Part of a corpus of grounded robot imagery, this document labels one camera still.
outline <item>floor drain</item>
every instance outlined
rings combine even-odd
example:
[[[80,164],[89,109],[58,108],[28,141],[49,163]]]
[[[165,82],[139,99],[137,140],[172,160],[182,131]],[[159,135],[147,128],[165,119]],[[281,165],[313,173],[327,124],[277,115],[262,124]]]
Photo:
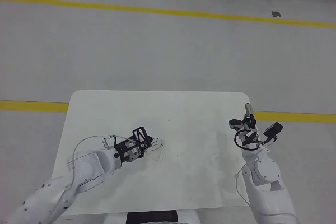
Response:
[[[273,15],[273,17],[281,17],[280,12],[272,11],[271,14]]]

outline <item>table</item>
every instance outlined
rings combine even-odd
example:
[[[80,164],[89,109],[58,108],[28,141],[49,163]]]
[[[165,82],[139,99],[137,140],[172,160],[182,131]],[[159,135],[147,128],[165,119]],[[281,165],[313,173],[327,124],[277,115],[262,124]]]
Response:
[[[234,174],[244,164],[230,119],[242,119],[242,92],[77,91],[70,100],[52,177],[83,138],[129,137],[143,126],[165,141],[156,152],[124,163],[99,186],[78,195],[64,215],[243,206]],[[77,151],[103,148],[102,138]],[[241,177],[238,186],[246,197]]]

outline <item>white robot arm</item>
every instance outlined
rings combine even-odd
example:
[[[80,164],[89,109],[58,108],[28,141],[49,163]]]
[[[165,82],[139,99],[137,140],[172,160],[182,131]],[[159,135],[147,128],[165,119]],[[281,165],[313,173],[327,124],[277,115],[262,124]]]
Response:
[[[246,165],[240,171],[242,171],[250,204],[244,200],[250,206],[259,224],[298,224],[289,192],[281,179],[279,166],[267,155],[270,150],[266,145],[277,140],[276,135],[283,127],[275,122],[264,132],[267,139],[261,141],[253,108],[250,104],[246,104],[245,109],[243,120],[229,121],[230,128],[236,130],[235,144],[242,149],[242,156],[246,161]],[[236,137],[240,138],[241,146],[237,144]],[[270,185],[269,190],[261,189],[260,186],[266,185]]]
[[[104,138],[104,149],[75,153],[68,159],[69,175],[51,179],[33,195],[22,202],[6,220],[5,224],[51,224],[75,201],[77,194],[86,192],[104,182],[106,175],[112,174],[123,162],[142,158],[144,152],[152,147],[152,137],[140,127],[130,138],[109,147]]]

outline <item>gray floor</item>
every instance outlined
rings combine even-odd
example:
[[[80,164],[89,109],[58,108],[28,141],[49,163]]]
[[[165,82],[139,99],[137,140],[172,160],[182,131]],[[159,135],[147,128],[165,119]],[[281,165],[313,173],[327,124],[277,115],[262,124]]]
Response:
[[[336,22],[336,1],[95,2]],[[68,102],[80,89],[242,91],[256,110],[336,113],[336,30],[0,2],[0,100]],[[64,120],[0,111],[0,219],[50,178]],[[283,125],[272,156],[300,222],[336,223],[336,124]],[[255,223],[248,207],[198,213]]]

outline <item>yellow stripe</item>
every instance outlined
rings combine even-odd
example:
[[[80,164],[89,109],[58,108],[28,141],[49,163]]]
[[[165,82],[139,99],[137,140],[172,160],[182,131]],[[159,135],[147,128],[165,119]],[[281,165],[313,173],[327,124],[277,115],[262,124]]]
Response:
[[[213,18],[218,20],[238,20],[244,22],[262,22],[269,24],[281,24],[281,25],[295,25],[295,26],[310,26],[310,27],[322,27],[336,29],[336,24],[330,24],[325,22],[309,22],[298,20],[284,20],[281,18],[258,18],[251,16],[229,15],[219,13],[208,12],[192,12],[181,10],[165,10],[160,8],[143,8],[132,6],[117,6],[110,4],[96,4],[96,3],[83,3],[83,2],[65,2],[55,0],[0,0],[6,2],[18,2],[18,3],[31,3],[31,4],[45,4],[50,6],[63,6],[63,7],[76,7],[76,8],[91,8],[96,10],[115,10],[124,12],[140,12],[140,13],[154,13],[172,16],[189,16],[189,17],[201,17],[201,18]]]
[[[68,103],[0,100],[0,110],[66,113]],[[302,123],[335,123],[336,114],[303,114],[256,111],[257,120]]]
[[[66,113],[68,103],[0,100],[0,110]]]
[[[279,121],[279,122],[302,122],[302,123],[335,123],[336,114],[304,114],[287,112],[264,112],[256,111],[257,120]]]

